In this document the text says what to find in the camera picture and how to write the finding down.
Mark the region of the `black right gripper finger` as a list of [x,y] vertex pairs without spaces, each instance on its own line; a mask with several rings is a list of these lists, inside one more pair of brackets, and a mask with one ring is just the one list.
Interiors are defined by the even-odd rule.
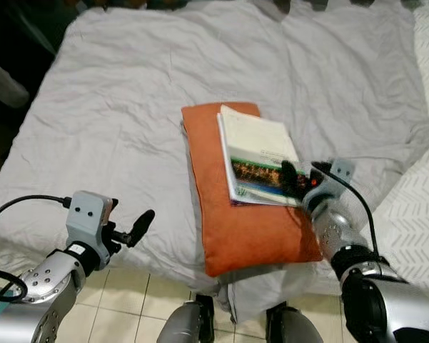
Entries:
[[296,189],[296,180],[297,173],[296,168],[292,162],[288,160],[283,160],[281,162],[280,169],[280,188],[283,196],[293,197],[296,199],[297,189]]

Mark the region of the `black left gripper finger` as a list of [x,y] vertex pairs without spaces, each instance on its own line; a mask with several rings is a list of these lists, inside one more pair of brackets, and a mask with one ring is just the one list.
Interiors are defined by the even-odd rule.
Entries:
[[132,248],[137,245],[146,235],[148,229],[155,219],[155,210],[146,210],[137,220],[133,223],[131,232],[128,233],[128,247]]

